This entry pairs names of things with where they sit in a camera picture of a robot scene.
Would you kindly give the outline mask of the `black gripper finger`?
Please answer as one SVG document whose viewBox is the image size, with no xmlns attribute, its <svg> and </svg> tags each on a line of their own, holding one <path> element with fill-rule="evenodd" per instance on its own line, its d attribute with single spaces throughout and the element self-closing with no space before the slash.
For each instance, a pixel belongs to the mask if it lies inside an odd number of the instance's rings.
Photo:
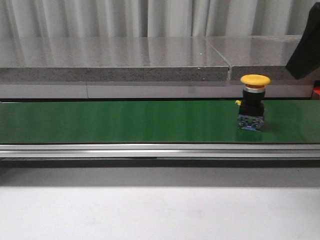
<svg viewBox="0 0 320 240">
<path fill-rule="evenodd" d="M 302 79 L 320 67 L 320 4 L 309 11 L 303 35 L 285 68 L 295 79 Z"/>
</svg>

